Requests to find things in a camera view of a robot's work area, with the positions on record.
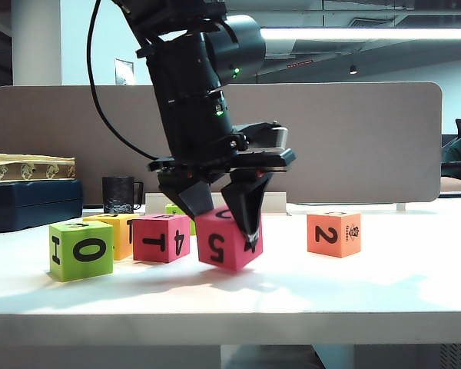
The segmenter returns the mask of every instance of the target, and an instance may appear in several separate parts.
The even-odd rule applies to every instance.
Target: gray partition panel
[[[98,91],[123,136],[169,155],[152,86]],[[235,125],[278,120],[289,128],[297,160],[267,189],[286,191],[289,202],[431,201],[439,194],[442,94],[435,84],[229,85],[224,93]],[[101,203],[107,175],[133,175],[158,191],[148,160],[102,124],[88,86],[0,88],[0,152],[76,157],[86,204]]]

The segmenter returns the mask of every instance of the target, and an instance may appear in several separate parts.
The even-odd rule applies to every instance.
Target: black cable
[[[87,71],[89,74],[89,84],[91,86],[92,100],[94,100],[95,108],[98,111],[98,114],[101,117],[102,121],[109,128],[109,130],[113,133],[113,135],[116,136],[118,140],[123,142],[125,145],[127,145],[132,150],[136,151],[138,154],[145,156],[146,158],[149,158],[151,160],[157,160],[158,157],[150,155],[146,153],[145,151],[142,151],[140,148],[137,148],[135,145],[133,145],[128,140],[126,140],[123,136],[121,136],[116,131],[116,129],[114,129],[111,123],[109,123],[109,120],[104,115],[104,112],[101,109],[101,105],[99,104],[98,93],[96,92],[95,84],[94,84],[94,75],[92,74],[92,57],[91,57],[92,50],[91,49],[92,49],[92,35],[94,34],[95,20],[98,17],[98,11],[99,11],[100,4],[101,4],[101,0],[96,0],[95,5],[94,5],[94,10],[92,11],[89,31],[87,34]]]

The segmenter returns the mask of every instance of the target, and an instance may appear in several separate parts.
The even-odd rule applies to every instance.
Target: orange cube
[[[307,250],[345,256],[360,252],[360,213],[331,211],[307,215]]]

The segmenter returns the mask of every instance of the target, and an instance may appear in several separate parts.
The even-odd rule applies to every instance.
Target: fluorescent light
[[[262,28],[266,40],[461,40],[461,28]]]

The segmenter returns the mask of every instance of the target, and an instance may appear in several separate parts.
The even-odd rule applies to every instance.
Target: wall
[[[461,60],[366,77],[359,73],[348,81],[434,81],[443,90],[443,133],[457,133],[454,120],[461,118]]]
[[[12,0],[14,85],[60,85],[60,0]]]
[[[61,0],[61,83],[87,85],[86,44],[94,0]],[[151,84],[145,59],[121,10],[111,1],[101,2],[92,41],[92,69],[96,85],[114,84],[114,60],[134,62],[137,84]]]

